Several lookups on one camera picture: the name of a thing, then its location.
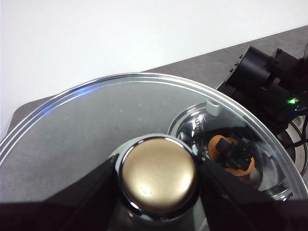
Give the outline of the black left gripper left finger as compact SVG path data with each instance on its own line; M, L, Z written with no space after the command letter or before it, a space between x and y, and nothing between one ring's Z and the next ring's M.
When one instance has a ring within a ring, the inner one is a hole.
M0 205L2 231L106 231L119 195L118 155L41 202Z

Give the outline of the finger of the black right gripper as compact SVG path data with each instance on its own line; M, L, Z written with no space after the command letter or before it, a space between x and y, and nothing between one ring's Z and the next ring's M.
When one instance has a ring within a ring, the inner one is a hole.
M232 154L235 150L235 142L220 138L216 144L216 150L219 152L218 163L223 167L233 167Z
M251 164L253 145L250 141L238 140L234 151L234 158L237 168L248 170Z

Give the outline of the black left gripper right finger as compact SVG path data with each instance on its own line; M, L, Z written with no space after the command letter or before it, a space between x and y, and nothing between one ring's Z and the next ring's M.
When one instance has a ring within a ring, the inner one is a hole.
M212 231L306 231L307 200L278 201L216 163L201 163L200 198Z

